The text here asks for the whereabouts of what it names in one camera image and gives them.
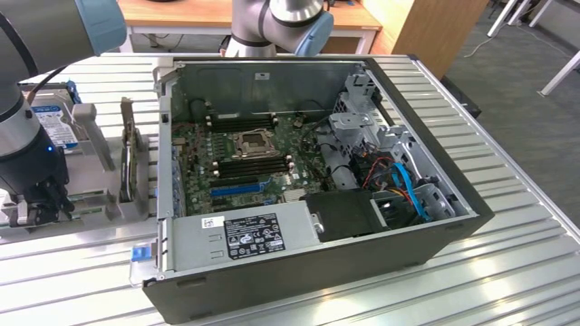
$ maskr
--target power supply label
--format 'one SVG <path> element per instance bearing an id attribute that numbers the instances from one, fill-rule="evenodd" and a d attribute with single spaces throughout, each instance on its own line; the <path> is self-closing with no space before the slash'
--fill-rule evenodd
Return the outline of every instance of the power supply label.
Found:
<path id="1" fill-rule="evenodd" d="M 224 230 L 231 259 L 285 250 L 275 213 L 224 221 Z"/>
<path id="2" fill-rule="evenodd" d="M 68 118 L 63 110 L 56 105 L 44 107 L 32 107 L 36 117 L 47 130 L 48 137 L 56 146 L 72 148 L 79 145 L 75 133 L 68 125 Z"/>

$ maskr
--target metal table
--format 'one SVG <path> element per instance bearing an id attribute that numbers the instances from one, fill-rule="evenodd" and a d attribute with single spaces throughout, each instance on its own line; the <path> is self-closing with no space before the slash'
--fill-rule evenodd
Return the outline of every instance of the metal table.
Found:
<path id="1" fill-rule="evenodd" d="M 496 217 L 423 266 L 187 325 L 580 324 L 577 228 L 425 67 L 405 56 L 376 59 Z M 59 78 L 71 77 L 83 100 L 97 103 L 108 136 L 120 131 L 120 97 L 137 101 L 140 129 L 152 135 L 153 172 L 157 104 L 151 62 L 147 57 L 92 58 Z M 163 324 L 128 280 L 129 249 L 155 234 L 156 221 L 149 219 L 1 244 L 0 325 Z"/>

